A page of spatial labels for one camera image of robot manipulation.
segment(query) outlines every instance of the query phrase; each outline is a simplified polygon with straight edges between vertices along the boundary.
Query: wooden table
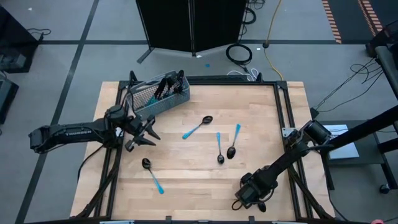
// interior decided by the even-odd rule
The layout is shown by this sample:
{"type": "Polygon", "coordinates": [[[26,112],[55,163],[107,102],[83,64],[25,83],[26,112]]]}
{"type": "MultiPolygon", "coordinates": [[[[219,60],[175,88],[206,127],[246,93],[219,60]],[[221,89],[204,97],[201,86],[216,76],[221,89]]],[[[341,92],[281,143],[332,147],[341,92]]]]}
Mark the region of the wooden table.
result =
{"type": "MultiPolygon", "coordinates": [[[[311,119],[303,83],[288,82],[289,95],[296,126],[311,119]]],[[[99,94],[95,119],[114,105],[118,82],[104,82],[99,94]]],[[[280,136],[275,96],[271,86],[199,86],[190,87],[191,100],[156,116],[154,130],[162,138],[157,146],[140,146],[132,152],[123,150],[113,219],[165,220],[295,220],[287,172],[282,173],[274,196],[266,203],[267,212],[256,206],[233,211],[234,193],[239,180],[247,172],[273,163],[284,152],[280,136]],[[182,135],[212,115],[213,122],[202,126],[188,139],[182,135]],[[242,125],[231,160],[226,150],[232,145],[236,124],[242,125]],[[217,163],[216,133],[221,133],[225,163],[217,163]],[[149,172],[142,168],[142,158],[149,158],[152,171],[163,186],[160,195],[149,172]]],[[[283,95],[282,105],[285,108],[283,95]]],[[[90,142],[86,156],[100,145],[90,142]]],[[[105,150],[100,151],[84,166],[71,215],[79,213],[98,189],[105,150]]],[[[328,198],[325,173],[320,156],[311,152],[303,158],[308,188],[334,216],[328,198]]],[[[298,189],[302,216],[303,198],[298,189]]],[[[104,195],[102,214],[105,214],[108,193],[104,195]]]]}

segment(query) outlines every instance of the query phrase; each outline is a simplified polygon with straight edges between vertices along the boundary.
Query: metal stand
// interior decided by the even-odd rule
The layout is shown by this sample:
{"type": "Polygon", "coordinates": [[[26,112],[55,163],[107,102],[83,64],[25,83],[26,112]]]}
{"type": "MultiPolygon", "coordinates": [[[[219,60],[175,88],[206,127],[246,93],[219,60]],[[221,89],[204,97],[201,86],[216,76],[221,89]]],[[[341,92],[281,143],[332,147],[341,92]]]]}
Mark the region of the metal stand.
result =
{"type": "Polygon", "coordinates": [[[386,152],[393,151],[398,148],[398,139],[393,139],[384,143],[380,143],[375,132],[394,124],[398,120],[398,106],[395,106],[386,112],[365,122],[360,121],[324,121],[322,124],[347,124],[348,131],[340,134],[330,141],[337,149],[349,143],[355,142],[358,149],[358,158],[329,160],[328,153],[331,150],[322,151],[322,159],[324,162],[325,174],[329,190],[334,190],[333,181],[331,179],[328,166],[333,165],[367,165],[380,164],[386,176],[388,185],[381,190],[386,194],[390,189],[398,189],[397,182],[391,172],[389,163],[384,155],[386,152]]]}

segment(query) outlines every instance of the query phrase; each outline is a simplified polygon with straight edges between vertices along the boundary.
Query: orange and black striped tape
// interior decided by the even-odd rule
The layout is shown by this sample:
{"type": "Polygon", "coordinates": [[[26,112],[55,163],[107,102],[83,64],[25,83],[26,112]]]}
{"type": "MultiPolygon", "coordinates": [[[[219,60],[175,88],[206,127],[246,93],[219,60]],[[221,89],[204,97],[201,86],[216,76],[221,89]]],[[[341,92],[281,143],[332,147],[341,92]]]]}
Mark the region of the orange and black striped tape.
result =
{"type": "Polygon", "coordinates": [[[333,36],[337,43],[341,44],[341,36],[340,32],[338,32],[338,28],[335,22],[335,18],[333,18],[333,14],[331,13],[329,2],[327,0],[322,0],[323,8],[325,9],[326,16],[328,17],[331,31],[333,32],[333,36]]]}
{"type": "Polygon", "coordinates": [[[365,7],[366,12],[368,12],[368,14],[370,16],[370,19],[371,19],[371,22],[375,26],[376,30],[378,32],[382,31],[383,30],[383,26],[381,25],[381,23],[379,21],[379,18],[377,18],[377,15],[374,12],[371,3],[368,0],[359,0],[359,1],[362,1],[363,6],[365,7]]]}

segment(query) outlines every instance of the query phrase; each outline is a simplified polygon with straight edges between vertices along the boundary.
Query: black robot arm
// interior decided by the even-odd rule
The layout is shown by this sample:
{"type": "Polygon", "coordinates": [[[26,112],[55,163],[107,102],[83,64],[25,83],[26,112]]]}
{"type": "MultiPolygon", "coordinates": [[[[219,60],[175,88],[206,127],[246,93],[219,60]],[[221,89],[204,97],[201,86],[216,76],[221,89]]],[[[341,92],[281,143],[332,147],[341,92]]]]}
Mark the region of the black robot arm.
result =
{"type": "Polygon", "coordinates": [[[272,195],[273,190],[278,186],[277,177],[279,174],[288,169],[301,157],[306,156],[311,150],[332,148],[333,146],[328,144],[330,139],[331,133],[318,123],[318,121],[309,121],[299,131],[292,131],[284,139],[287,150],[285,154],[281,155],[271,165],[264,166],[253,174],[247,173],[241,178],[241,188],[235,193],[237,201],[241,202],[245,208],[249,208],[253,204],[264,204],[272,195]],[[310,141],[317,144],[317,146],[308,147],[307,144],[310,141]]]}
{"type": "Polygon", "coordinates": [[[94,122],[42,126],[29,134],[30,148],[36,153],[49,152],[59,144],[70,144],[76,142],[98,141],[105,144],[111,140],[114,133],[109,131],[104,119],[94,122]]]}
{"type": "Polygon", "coordinates": [[[154,123],[154,116],[148,117],[147,122],[143,124],[140,116],[128,116],[123,106],[116,105],[106,110],[104,118],[94,122],[42,126],[29,134],[30,148],[41,154],[47,153],[59,145],[76,142],[97,141],[107,146],[117,138],[116,128],[121,128],[133,136],[133,139],[125,145],[126,149],[131,152],[135,144],[155,146],[155,143],[144,138],[145,132],[160,140],[160,137],[152,129],[154,123]]]}

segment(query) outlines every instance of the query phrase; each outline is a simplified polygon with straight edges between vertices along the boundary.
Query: black spoon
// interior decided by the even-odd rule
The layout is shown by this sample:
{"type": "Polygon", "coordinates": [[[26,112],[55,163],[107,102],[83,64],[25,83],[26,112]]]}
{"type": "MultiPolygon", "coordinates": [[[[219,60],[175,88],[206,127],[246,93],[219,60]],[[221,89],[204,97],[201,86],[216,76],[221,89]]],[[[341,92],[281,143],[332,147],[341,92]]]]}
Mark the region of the black spoon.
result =
{"type": "Polygon", "coordinates": [[[240,130],[240,129],[241,129],[241,125],[240,125],[240,124],[237,124],[237,125],[236,125],[236,130],[235,130],[234,143],[232,143],[232,146],[229,147],[228,150],[226,151],[226,157],[227,157],[228,159],[232,159],[232,158],[235,156],[235,153],[236,153],[236,149],[235,149],[235,140],[236,140],[236,137],[237,137],[238,134],[239,134],[239,130],[240,130]]]}
{"type": "Polygon", "coordinates": [[[223,164],[224,156],[221,155],[221,134],[220,133],[217,133],[217,141],[218,141],[218,150],[220,152],[220,154],[217,156],[217,161],[219,164],[223,164]]]}
{"type": "Polygon", "coordinates": [[[164,194],[164,190],[162,188],[162,186],[160,186],[159,182],[157,181],[155,175],[152,173],[152,171],[150,171],[150,160],[147,158],[143,158],[142,159],[142,167],[149,170],[150,174],[152,175],[154,181],[155,181],[155,185],[157,187],[157,190],[159,190],[160,194],[164,194]]]}
{"type": "Polygon", "coordinates": [[[211,122],[213,121],[213,117],[212,116],[205,116],[203,119],[202,119],[202,121],[201,121],[201,123],[197,126],[197,127],[195,127],[194,129],[192,129],[191,131],[189,131],[187,134],[184,134],[183,136],[182,136],[182,139],[187,139],[194,131],[196,131],[201,125],[203,125],[203,124],[210,124],[211,122]]]}

